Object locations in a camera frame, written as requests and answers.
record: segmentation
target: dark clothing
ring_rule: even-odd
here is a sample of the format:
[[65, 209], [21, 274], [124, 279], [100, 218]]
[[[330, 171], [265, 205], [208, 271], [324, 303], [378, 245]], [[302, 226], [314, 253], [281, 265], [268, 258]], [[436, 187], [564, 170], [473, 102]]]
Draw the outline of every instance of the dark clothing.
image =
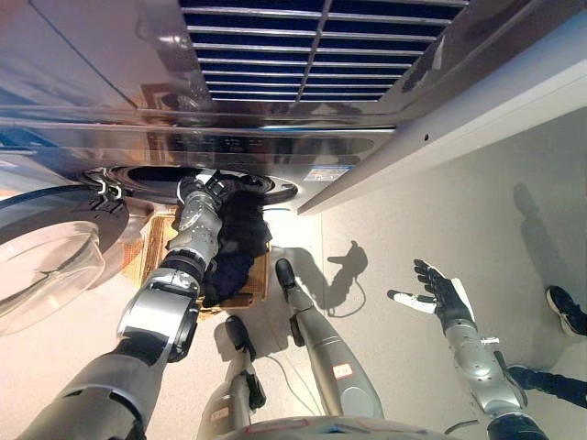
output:
[[587, 408], [587, 382], [522, 367], [511, 367], [508, 371], [524, 390], [542, 391]]

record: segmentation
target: black sneaker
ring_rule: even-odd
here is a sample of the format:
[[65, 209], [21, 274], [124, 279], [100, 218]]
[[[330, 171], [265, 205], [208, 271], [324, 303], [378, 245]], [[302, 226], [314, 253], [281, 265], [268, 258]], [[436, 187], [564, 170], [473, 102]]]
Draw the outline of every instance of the black sneaker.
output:
[[562, 331], [567, 335], [587, 336], [587, 315], [581, 311], [569, 293], [559, 286], [547, 288], [548, 306], [560, 318]]

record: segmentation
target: washer door glass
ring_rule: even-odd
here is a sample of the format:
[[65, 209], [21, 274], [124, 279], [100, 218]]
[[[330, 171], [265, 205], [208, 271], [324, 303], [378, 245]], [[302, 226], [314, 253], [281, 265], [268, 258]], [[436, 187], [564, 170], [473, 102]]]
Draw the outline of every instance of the washer door glass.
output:
[[0, 336], [33, 325], [87, 289], [104, 270], [98, 228], [43, 227], [0, 246]]

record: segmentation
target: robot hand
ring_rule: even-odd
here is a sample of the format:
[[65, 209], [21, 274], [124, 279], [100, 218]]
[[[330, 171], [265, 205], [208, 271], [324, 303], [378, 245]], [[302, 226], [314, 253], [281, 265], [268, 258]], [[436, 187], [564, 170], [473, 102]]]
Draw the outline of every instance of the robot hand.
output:
[[414, 260], [414, 272], [418, 281], [424, 284], [424, 289], [434, 295], [434, 313], [440, 319], [442, 328], [446, 328], [450, 321], [458, 319], [475, 322], [471, 303], [458, 278], [447, 279], [438, 269], [421, 259]]
[[272, 181], [249, 175], [238, 177], [218, 170], [195, 171], [180, 180], [177, 198], [180, 204], [184, 205], [190, 194], [207, 193], [214, 200], [215, 208], [219, 209], [235, 193], [266, 193], [273, 185]]
[[424, 284], [424, 289], [434, 296], [391, 290], [387, 292], [391, 299], [420, 312], [435, 314], [440, 319], [443, 329], [454, 320], [475, 322], [471, 303], [458, 278], [448, 279], [438, 269], [421, 259], [414, 260], [414, 271], [418, 280]]

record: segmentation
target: laundry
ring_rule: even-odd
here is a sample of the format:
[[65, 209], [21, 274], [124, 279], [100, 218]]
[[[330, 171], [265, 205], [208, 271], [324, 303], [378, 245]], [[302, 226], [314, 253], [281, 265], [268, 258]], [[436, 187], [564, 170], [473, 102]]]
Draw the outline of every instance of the laundry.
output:
[[262, 194], [241, 191], [220, 209], [220, 250], [204, 277], [204, 307], [235, 296], [247, 283], [254, 259], [269, 251], [271, 232], [263, 220], [262, 204]]

